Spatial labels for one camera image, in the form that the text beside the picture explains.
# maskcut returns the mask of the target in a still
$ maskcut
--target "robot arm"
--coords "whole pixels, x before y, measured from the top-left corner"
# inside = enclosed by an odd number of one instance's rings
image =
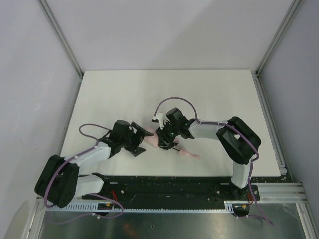
[[[188,120],[178,108],[167,112],[166,117],[160,114],[158,113],[152,118],[153,122],[158,122],[160,125],[156,130],[159,138],[158,146],[160,148],[165,150],[174,148],[177,145],[174,140],[179,135],[185,139],[209,138],[219,140],[228,156],[234,161],[232,183],[240,189],[246,187],[250,171],[250,161],[254,155],[254,151],[230,127],[226,127],[225,125],[228,124],[241,132],[257,150],[261,144],[261,140],[239,117],[232,117],[226,122]]]
[[[86,168],[113,157],[119,153],[121,148],[129,151],[134,157],[145,152],[140,148],[144,137],[152,136],[136,123],[129,124],[126,121],[118,120],[113,129],[99,139],[99,143],[93,150],[86,150],[81,156],[63,158],[54,155],[49,158],[36,186],[35,192],[44,197],[53,174],[67,160],[74,160],[67,163],[58,176],[54,179],[48,194],[48,200],[63,208],[68,205],[74,197],[90,193],[99,193],[105,184],[109,183],[107,177],[93,173],[88,176],[80,176]]]

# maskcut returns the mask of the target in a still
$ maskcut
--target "white table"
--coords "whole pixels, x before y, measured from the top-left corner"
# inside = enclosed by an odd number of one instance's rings
[[[253,176],[280,176],[265,119],[249,70],[138,70],[86,71],[75,104],[62,156],[93,145],[81,136],[79,126],[95,123],[112,128],[116,120],[136,122],[156,128],[151,117],[164,98],[180,96],[191,101],[202,120],[229,120],[239,116],[261,139],[260,159]],[[178,107],[188,119],[194,117],[186,102],[170,100],[160,112]],[[83,131],[96,137],[106,132],[87,127]],[[122,151],[85,173],[149,176],[231,176],[232,160],[220,142],[209,139],[180,139],[180,145],[201,156],[200,160],[179,156],[175,150],[161,150],[143,142],[147,151],[138,157]]]

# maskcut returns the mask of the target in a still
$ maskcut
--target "pink toy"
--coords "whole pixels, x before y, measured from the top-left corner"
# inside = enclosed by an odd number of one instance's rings
[[[154,147],[158,147],[158,136],[156,135],[155,131],[151,128],[146,128],[146,131],[154,134],[154,136],[145,137],[144,141],[149,143],[150,145],[152,145]],[[179,150],[179,154],[181,156],[191,156],[193,158],[200,159],[200,156],[198,156],[196,154],[191,154],[191,153],[187,152],[185,149]]]

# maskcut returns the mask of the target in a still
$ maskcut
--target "white wall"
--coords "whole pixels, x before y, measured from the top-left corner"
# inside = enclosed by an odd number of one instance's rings
[[[319,1],[306,0],[262,80],[287,155],[319,224]]]
[[[17,239],[78,79],[36,0],[0,1],[0,32],[0,238]]]
[[[83,70],[253,70],[291,2],[48,0]]]

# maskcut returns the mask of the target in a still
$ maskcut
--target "pink fabric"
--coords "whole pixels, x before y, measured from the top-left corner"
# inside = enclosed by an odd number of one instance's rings
[[[154,147],[158,147],[158,136],[156,135],[155,131],[153,129],[151,129],[151,128],[146,128],[146,131],[154,134],[154,136],[145,137],[144,141],[149,143],[150,145],[152,145]],[[187,152],[185,149],[181,149],[179,154],[181,156],[191,156],[193,158],[200,159],[200,156],[198,156],[196,154],[191,154],[191,153]]]

